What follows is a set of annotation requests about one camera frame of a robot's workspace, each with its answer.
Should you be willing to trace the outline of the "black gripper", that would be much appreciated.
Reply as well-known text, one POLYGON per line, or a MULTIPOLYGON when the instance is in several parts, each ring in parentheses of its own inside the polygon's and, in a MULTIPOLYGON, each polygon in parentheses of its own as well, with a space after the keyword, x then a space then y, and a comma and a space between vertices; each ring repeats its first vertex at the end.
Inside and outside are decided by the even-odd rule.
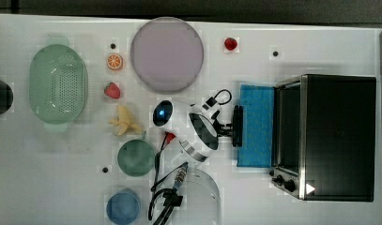
POLYGON ((232 137, 233 136, 233 124, 221 124, 218 120, 220 111, 216 111, 212 115, 213 127, 216 130, 219 137, 232 137))

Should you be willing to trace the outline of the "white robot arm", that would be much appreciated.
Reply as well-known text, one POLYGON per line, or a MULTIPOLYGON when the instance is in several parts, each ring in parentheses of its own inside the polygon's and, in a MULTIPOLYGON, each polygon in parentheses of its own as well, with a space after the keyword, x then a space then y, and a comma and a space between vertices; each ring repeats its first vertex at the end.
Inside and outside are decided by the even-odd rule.
POLYGON ((163 100, 152 113, 153 124, 167 135, 173 134, 176 143, 176 158, 179 165, 158 180, 160 157, 164 148, 161 145, 155 156, 155 182, 151 188, 152 200, 148 208, 148 219, 153 219, 155 205, 163 198, 163 209, 153 221, 153 225, 166 225, 175 208, 183 202, 179 190, 188 174, 189 167, 197 168, 219 148, 219 138, 230 137, 237 145, 241 127, 234 123, 223 125, 217 117, 221 103, 210 97, 207 101, 189 105, 184 102, 163 100))

